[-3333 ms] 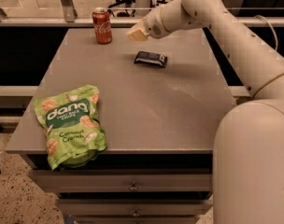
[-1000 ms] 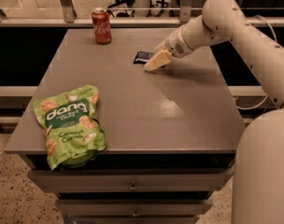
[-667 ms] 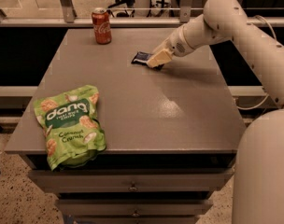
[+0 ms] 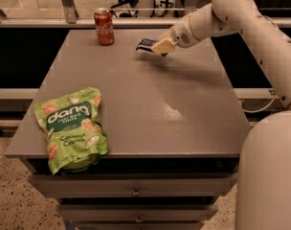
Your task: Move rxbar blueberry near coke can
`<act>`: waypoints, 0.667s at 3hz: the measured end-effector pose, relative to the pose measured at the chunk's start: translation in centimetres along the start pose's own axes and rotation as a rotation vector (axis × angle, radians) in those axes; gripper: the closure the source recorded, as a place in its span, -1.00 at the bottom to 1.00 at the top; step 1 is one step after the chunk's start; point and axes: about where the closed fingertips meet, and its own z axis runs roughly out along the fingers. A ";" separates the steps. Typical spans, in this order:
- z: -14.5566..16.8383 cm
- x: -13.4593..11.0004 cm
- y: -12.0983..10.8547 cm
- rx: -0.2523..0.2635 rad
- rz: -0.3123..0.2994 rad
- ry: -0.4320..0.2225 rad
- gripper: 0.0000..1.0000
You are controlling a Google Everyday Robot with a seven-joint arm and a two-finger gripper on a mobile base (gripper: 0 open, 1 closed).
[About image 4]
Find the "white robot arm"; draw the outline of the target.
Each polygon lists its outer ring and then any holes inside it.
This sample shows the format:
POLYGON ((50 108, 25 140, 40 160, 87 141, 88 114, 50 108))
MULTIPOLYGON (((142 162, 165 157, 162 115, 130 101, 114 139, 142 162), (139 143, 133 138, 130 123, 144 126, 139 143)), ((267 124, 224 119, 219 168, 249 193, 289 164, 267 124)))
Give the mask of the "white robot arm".
POLYGON ((151 49, 170 53, 236 32, 285 110, 258 122, 239 159, 236 230, 291 230, 291 38, 260 14, 254 0, 212 0, 179 20, 151 49))

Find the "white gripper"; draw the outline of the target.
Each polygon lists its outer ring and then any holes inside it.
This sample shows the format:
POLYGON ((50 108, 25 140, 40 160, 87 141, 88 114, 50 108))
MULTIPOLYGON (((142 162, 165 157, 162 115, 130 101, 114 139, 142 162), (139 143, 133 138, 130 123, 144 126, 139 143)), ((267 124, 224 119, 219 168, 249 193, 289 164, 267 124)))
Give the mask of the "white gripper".
POLYGON ((182 17, 171 28, 158 36, 150 46, 151 51, 156 55, 172 53, 178 45, 181 48, 189 48, 199 43, 190 29, 190 17, 182 17))

